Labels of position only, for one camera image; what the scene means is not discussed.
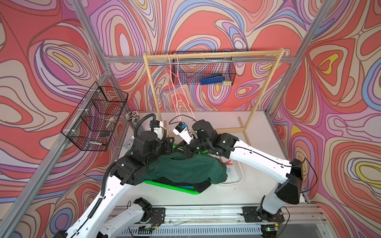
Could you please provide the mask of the pink hanger of teal shirt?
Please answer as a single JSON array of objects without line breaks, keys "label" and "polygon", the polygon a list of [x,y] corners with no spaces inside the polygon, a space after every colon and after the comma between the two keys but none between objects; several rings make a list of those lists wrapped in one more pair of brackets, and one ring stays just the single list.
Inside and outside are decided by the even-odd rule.
[{"label": "pink hanger of teal shirt", "polygon": [[178,94],[177,94],[176,88],[175,88],[174,83],[173,83],[172,61],[171,61],[171,58],[169,57],[168,54],[166,54],[166,57],[167,57],[168,64],[169,64],[169,69],[167,70],[168,74],[169,74],[169,85],[170,85],[170,89],[172,90],[172,94],[175,97],[175,99],[173,101],[173,106],[174,106],[174,109],[175,109],[175,112],[177,115],[178,122],[180,122],[181,121],[181,115],[180,115],[181,113],[180,113],[180,110],[178,108],[178,101],[179,101]]}]

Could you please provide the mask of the pink hanger of black shirt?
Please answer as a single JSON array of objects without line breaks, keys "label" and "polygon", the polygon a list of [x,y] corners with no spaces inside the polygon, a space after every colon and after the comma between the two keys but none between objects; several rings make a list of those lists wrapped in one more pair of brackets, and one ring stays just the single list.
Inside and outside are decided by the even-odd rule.
[{"label": "pink hanger of black shirt", "polygon": [[184,90],[184,88],[183,88],[183,85],[182,85],[181,81],[180,81],[180,60],[179,60],[178,55],[177,55],[176,53],[174,53],[174,55],[175,55],[176,60],[177,60],[177,72],[176,72],[176,77],[177,77],[177,80],[178,80],[178,82],[179,82],[180,88],[181,88],[181,90],[182,90],[182,92],[183,92],[183,95],[184,95],[184,97],[185,97],[185,99],[186,99],[186,103],[187,103],[186,110],[187,110],[187,112],[188,112],[188,115],[189,115],[190,117],[194,118],[194,113],[193,113],[193,110],[192,110],[191,107],[190,107],[189,99],[188,99],[187,94],[186,94],[186,92],[185,92],[185,90]]}]

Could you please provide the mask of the dark green t-shirt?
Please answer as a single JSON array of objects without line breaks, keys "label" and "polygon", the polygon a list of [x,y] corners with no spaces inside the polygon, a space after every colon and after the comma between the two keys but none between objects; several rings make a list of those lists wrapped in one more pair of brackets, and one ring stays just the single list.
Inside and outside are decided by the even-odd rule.
[{"label": "dark green t-shirt", "polygon": [[174,183],[197,184],[209,181],[219,184],[227,180],[226,170],[224,163],[210,155],[195,154],[192,158],[186,158],[184,154],[174,152],[171,155],[162,155],[157,161],[150,163],[136,184],[160,178]]}]

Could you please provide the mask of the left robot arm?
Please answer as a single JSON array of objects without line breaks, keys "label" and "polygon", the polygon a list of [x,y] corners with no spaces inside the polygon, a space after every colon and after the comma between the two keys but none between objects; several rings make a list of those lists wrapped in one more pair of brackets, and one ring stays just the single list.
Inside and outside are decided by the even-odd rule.
[{"label": "left robot arm", "polygon": [[96,199],[72,226],[58,231],[56,238],[115,238],[133,224],[150,219],[152,205],[143,198],[113,219],[108,217],[124,194],[158,167],[165,136],[159,136],[156,127],[154,113],[137,123],[131,149],[108,167]]}]

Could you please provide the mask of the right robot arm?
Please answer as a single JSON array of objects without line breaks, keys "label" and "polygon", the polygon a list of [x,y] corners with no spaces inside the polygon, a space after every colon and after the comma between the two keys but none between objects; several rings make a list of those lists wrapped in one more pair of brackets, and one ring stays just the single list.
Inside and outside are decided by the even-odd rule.
[{"label": "right robot arm", "polygon": [[181,147],[186,155],[192,156],[207,151],[249,165],[273,178],[277,185],[265,195],[257,211],[268,215],[276,214],[286,204],[300,202],[303,183],[303,161],[280,159],[260,151],[229,133],[217,133],[211,124],[199,120],[192,125],[191,133],[184,122],[179,122],[173,133],[182,138]]}]

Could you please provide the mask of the black t-shirt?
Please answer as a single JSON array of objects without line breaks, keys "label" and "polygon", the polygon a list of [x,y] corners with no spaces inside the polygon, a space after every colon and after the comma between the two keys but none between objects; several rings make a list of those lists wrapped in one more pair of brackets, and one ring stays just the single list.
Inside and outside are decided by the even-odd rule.
[{"label": "black t-shirt", "polygon": [[207,180],[200,183],[191,184],[186,182],[173,182],[168,180],[167,178],[160,178],[160,179],[156,179],[155,182],[171,185],[173,187],[182,188],[186,190],[194,190],[199,193],[205,191],[207,188],[211,186],[211,183]]}]

